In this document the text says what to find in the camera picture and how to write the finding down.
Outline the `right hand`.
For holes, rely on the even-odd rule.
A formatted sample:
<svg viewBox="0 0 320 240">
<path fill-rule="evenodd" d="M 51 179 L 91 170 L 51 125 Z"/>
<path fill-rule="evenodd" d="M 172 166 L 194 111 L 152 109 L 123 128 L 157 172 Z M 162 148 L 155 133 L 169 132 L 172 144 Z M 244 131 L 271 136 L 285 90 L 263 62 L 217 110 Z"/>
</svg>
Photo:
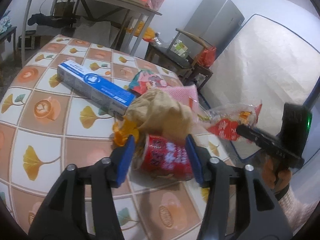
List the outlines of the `right hand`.
<svg viewBox="0 0 320 240">
<path fill-rule="evenodd" d="M 261 174 L 264 183 L 274 192 L 280 192 L 289 185 L 292 178 L 292 172 L 290 170 L 281 170 L 275 173 L 272 159 L 267 159 L 263 166 Z"/>
</svg>

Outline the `right forearm knit sleeve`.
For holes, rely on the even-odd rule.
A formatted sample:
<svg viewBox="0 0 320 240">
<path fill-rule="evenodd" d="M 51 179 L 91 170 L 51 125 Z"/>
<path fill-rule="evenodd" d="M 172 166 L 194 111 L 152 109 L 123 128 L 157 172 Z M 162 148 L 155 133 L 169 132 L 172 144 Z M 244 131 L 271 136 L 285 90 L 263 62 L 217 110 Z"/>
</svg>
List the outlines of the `right forearm knit sleeve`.
<svg viewBox="0 0 320 240">
<path fill-rule="evenodd" d="M 319 200 L 309 204 L 301 203 L 289 185 L 277 192 L 275 197 L 283 209 L 294 235 L 307 222 L 319 204 Z"/>
</svg>

